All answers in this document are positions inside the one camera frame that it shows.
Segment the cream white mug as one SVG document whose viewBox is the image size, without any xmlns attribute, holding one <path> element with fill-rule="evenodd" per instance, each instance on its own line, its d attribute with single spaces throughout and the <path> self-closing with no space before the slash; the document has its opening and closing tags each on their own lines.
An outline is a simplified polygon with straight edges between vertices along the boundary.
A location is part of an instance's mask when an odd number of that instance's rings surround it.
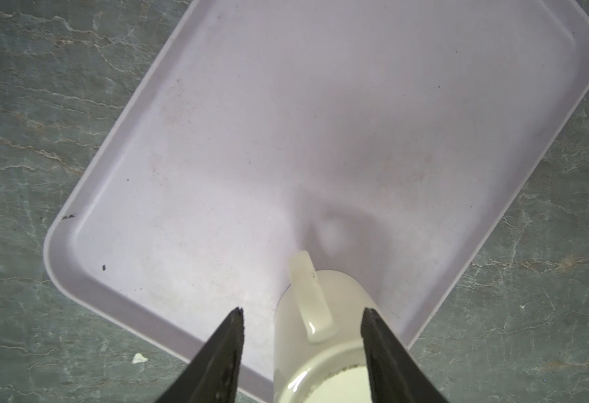
<svg viewBox="0 0 589 403">
<path fill-rule="evenodd" d="M 371 401 L 361 323 L 373 298 L 345 273 L 316 270 L 306 251 L 289 260 L 289 280 L 275 314 L 274 401 Z"/>
</svg>

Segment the lavender plastic tray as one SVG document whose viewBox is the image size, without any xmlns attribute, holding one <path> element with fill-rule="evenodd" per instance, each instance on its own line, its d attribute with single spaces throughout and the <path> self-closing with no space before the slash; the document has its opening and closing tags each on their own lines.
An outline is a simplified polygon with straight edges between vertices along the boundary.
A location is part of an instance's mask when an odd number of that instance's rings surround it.
<svg viewBox="0 0 589 403">
<path fill-rule="evenodd" d="M 575 1 L 195 1 L 47 233 L 67 297 L 190 360 L 245 312 L 240 389 L 303 392 L 289 262 L 411 346 L 589 89 Z"/>
</svg>

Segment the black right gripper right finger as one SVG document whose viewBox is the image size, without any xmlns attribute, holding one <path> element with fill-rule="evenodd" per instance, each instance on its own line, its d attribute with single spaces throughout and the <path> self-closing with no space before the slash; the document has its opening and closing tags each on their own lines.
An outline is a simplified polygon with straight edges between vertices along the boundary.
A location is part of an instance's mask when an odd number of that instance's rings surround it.
<svg viewBox="0 0 589 403">
<path fill-rule="evenodd" d="M 447 403 L 373 308 L 364 309 L 361 336 L 373 402 Z"/>
</svg>

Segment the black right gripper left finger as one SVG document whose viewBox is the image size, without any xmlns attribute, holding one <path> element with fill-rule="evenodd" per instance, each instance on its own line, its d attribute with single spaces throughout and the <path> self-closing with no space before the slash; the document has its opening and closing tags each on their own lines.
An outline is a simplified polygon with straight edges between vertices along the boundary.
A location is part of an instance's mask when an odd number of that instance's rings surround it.
<svg viewBox="0 0 589 403">
<path fill-rule="evenodd" d="M 233 309 L 158 402 L 236 400 L 244 345 L 244 316 Z"/>
</svg>

